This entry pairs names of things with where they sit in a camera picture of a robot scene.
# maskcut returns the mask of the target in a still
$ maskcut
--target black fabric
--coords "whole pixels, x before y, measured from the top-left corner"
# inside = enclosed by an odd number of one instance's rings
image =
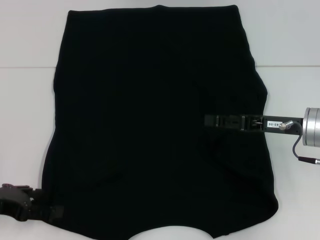
[[[53,225],[99,240],[189,226],[216,238],[278,209],[263,133],[204,127],[262,115],[238,8],[70,11],[54,77],[42,188]]]

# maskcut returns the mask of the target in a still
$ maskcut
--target black shorts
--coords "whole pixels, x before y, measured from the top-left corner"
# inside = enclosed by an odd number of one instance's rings
[[[70,11],[42,176],[51,224],[99,240],[188,226],[219,237],[275,214],[263,133],[208,129],[207,114],[262,115],[238,8]]]

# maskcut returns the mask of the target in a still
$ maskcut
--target white label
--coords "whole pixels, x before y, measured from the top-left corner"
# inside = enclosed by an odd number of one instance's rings
[[[282,121],[268,121],[267,127],[268,128],[278,129],[279,128],[279,124],[282,124]]]

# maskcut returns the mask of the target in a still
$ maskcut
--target cable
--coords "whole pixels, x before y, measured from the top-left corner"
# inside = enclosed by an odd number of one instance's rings
[[[294,143],[294,145],[293,145],[293,147],[292,147],[292,152],[293,152],[293,154],[295,155],[295,157],[296,157],[297,159],[299,159],[299,156],[298,156],[297,153],[296,153],[296,146],[297,146],[298,142],[300,141],[300,139],[301,139],[301,137],[302,137],[303,128],[302,128],[301,124],[300,124],[299,122],[297,122],[297,121],[293,121],[293,124],[298,125],[298,127],[300,128],[300,136],[299,136],[298,139],[295,141],[295,143]]]

